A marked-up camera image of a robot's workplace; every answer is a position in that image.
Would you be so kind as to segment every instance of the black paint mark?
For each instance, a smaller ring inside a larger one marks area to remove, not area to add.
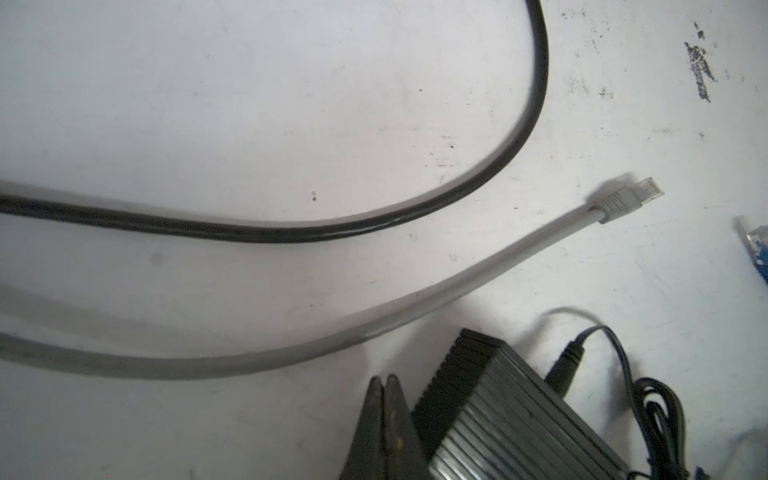
[[[702,100],[711,101],[710,96],[707,93],[707,86],[704,84],[704,76],[706,75],[711,81],[717,80],[715,80],[715,77],[712,75],[710,66],[707,63],[707,60],[704,58],[704,55],[707,54],[707,51],[701,47],[697,47],[696,45],[691,47],[688,45],[688,42],[685,42],[685,47],[688,49],[688,61],[690,62],[690,70],[694,73],[694,77],[696,78],[696,87],[699,89],[699,98]]]

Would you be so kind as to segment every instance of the thin black wire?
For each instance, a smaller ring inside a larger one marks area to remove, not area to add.
[[[670,387],[656,379],[644,377],[633,381],[627,353],[614,331],[607,326],[598,325],[588,328],[581,332],[574,342],[583,346],[584,341],[598,330],[605,333],[619,357],[632,413],[648,448],[650,476],[642,472],[630,472],[627,478],[643,476],[653,480],[685,480],[688,478],[688,471],[685,469],[683,404]],[[662,398],[664,407],[657,402],[647,400],[648,396],[654,394]]]
[[[491,180],[520,151],[536,125],[547,90],[548,41],[541,3],[539,0],[526,0],[526,3],[533,32],[534,67],[531,94],[518,126],[502,142],[495,157],[476,175],[418,204],[362,220],[313,227],[252,227],[201,222],[85,207],[3,193],[0,193],[0,213],[79,223],[91,227],[244,243],[309,243],[334,240],[394,227],[424,217],[461,200]]]

